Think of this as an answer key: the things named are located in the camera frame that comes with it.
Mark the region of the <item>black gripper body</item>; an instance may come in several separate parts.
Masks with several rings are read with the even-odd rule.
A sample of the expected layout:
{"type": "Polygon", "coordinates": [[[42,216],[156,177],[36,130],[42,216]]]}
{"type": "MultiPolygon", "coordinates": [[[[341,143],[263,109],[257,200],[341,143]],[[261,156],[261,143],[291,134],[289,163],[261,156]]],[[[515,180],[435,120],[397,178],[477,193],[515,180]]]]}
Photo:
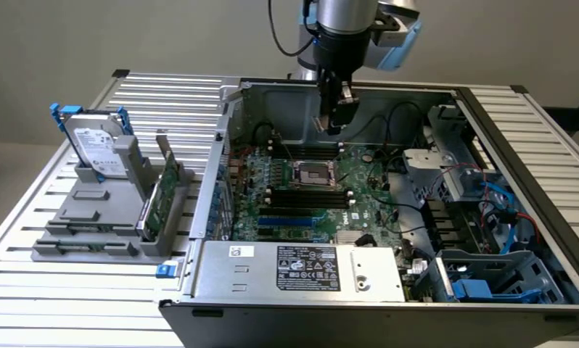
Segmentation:
{"type": "Polygon", "coordinates": [[[368,30],[353,34],[321,30],[313,42],[313,59],[317,67],[317,80],[335,77],[349,81],[352,73],[363,66],[369,46],[368,30]]]}

